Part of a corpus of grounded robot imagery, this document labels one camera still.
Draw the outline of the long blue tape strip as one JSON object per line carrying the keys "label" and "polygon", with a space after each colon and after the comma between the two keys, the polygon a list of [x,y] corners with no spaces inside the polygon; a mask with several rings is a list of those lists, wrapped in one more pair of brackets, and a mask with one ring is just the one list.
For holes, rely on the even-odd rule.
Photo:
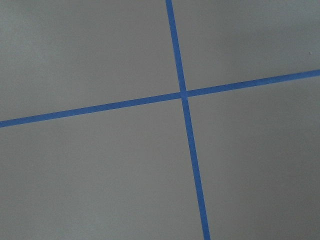
{"label": "long blue tape strip", "polygon": [[211,238],[173,2],[165,1],[203,238]]}

